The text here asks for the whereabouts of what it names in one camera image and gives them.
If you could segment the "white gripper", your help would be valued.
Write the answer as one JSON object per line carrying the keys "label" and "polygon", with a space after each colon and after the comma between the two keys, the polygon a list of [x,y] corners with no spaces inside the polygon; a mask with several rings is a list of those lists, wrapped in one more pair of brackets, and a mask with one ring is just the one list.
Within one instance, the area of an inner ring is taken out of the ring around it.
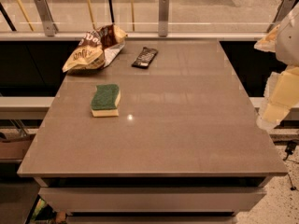
{"label": "white gripper", "polygon": [[270,131],[299,103],[299,4],[254,48],[276,52],[279,61],[293,65],[281,73],[272,72],[267,79],[256,123],[262,130]]}

